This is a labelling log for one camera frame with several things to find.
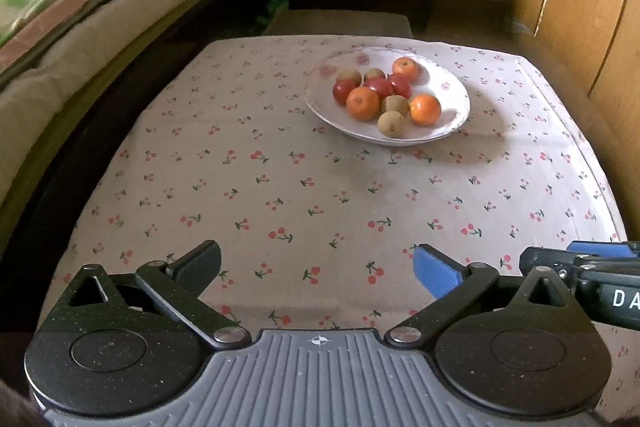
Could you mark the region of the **brown longan fruit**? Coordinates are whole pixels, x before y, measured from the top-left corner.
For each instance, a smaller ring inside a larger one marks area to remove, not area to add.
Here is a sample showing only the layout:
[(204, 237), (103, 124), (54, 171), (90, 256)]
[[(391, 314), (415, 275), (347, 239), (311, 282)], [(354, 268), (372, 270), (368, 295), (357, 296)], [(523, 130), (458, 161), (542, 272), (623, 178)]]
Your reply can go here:
[(387, 138), (401, 139), (405, 136), (406, 117), (397, 110), (386, 110), (378, 117), (378, 131)]

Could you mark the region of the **smooth orange tangerine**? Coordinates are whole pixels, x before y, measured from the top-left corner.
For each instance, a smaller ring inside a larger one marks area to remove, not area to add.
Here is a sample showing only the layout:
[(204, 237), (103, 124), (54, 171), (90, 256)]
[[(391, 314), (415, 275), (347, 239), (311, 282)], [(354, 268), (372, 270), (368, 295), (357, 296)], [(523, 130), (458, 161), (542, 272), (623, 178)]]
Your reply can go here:
[(433, 126), (442, 116), (442, 106), (434, 95), (418, 94), (409, 101), (409, 114), (418, 126)]

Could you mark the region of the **pale longan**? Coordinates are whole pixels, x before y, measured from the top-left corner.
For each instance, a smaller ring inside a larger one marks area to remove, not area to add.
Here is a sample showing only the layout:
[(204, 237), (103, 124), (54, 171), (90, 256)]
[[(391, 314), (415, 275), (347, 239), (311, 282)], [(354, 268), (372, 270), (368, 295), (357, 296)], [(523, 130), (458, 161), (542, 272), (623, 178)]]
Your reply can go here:
[(369, 69), (363, 76), (364, 81), (369, 81), (372, 79), (385, 79), (386, 74), (379, 68), (371, 68)]
[(402, 117), (406, 117), (409, 113), (409, 101), (397, 94), (386, 96), (381, 102), (381, 113), (384, 114), (392, 110)]

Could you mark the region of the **white floral plate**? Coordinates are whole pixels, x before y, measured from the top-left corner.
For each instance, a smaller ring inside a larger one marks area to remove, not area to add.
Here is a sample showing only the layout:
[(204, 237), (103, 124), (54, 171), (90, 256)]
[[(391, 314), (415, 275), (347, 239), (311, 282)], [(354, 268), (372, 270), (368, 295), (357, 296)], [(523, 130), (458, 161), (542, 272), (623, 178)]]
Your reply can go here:
[(309, 74), (308, 107), (361, 141), (413, 146), (445, 138), (468, 120), (468, 90), (427, 58), (385, 46), (337, 51)]

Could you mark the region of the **red plum tomato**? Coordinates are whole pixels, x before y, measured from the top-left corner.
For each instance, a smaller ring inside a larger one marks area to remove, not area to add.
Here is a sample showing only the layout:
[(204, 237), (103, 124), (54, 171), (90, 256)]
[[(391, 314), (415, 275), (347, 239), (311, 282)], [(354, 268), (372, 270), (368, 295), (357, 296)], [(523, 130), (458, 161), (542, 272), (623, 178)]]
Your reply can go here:
[(386, 78), (365, 81), (364, 85), (374, 91), (380, 100), (395, 94), (392, 84)]
[(412, 95), (411, 81), (406, 75), (392, 74), (387, 77), (388, 82), (396, 95), (400, 95), (409, 100)]

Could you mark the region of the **orange tangerine with stem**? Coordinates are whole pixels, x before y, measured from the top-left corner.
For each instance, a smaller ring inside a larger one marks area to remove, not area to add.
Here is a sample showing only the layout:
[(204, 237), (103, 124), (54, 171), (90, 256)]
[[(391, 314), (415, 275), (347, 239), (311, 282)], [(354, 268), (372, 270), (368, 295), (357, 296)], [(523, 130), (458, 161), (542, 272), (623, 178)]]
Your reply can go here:
[(392, 72), (395, 75), (403, 75), (410, 83), (415, 83), (420, 76), (420, 65), (408, 56), (396, 58), (392, 64)]

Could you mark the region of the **round red tomato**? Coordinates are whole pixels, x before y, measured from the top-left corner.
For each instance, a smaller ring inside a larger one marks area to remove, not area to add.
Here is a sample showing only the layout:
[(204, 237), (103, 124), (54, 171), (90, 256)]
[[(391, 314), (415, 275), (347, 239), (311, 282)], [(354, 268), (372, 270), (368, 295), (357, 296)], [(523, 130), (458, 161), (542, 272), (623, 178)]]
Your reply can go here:
[(350, 92), (356, 88), (357, 85), (352, 80), (338, 80), (332, 88), (334, 101), (341, 106), (345, 106)]

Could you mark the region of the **dark brown longan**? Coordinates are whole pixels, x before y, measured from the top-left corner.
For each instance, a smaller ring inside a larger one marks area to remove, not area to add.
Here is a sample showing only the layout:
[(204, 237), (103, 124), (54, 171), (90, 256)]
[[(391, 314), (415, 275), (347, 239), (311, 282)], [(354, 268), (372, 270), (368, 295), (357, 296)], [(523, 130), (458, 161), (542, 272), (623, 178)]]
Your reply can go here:
[(362, 83), (362, 76), (357, 69), (354, 68), (342, 68), (337, 72), (335, 82), (350, 81), (355, 87), (360, 86)]

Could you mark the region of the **cherry print tablecloth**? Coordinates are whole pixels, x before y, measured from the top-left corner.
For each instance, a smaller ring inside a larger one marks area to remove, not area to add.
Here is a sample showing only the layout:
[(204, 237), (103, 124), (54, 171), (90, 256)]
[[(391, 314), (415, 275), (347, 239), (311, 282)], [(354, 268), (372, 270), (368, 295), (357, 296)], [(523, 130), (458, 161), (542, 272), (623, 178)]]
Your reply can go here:
[[(306, 105), (343, 67), (427, 61), (427, 89), (471, 107), (445, 138), (381, 146)], [(431, 301), (416, 245), (513, 274), (528, 246), (625, 237), (586, 136), (525, 58), (442, 43), (262, 37), (208, 46), (145, 109), (75, 225), (50, 296), (88, 262), (125, 272), (205, 239), (203, 299), (252, 332), (388, 329)]]

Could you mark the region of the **wooden wardrobe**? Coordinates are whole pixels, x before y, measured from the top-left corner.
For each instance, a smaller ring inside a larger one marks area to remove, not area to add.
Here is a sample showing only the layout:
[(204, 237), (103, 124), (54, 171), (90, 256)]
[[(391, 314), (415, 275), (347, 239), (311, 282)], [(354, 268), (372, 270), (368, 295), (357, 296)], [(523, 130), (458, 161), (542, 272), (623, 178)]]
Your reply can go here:
[(579, 126), (639, 152), (639, 0), (501, 0)]

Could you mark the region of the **brown stool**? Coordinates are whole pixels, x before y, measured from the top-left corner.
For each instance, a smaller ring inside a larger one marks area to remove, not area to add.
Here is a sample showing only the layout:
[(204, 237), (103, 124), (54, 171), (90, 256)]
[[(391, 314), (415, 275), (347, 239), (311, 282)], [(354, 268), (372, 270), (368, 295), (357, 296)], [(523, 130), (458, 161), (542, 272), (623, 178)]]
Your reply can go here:
[(264, 35), (413, 37), (409, 20), (403, 15), (346, 10), (282, 10)]

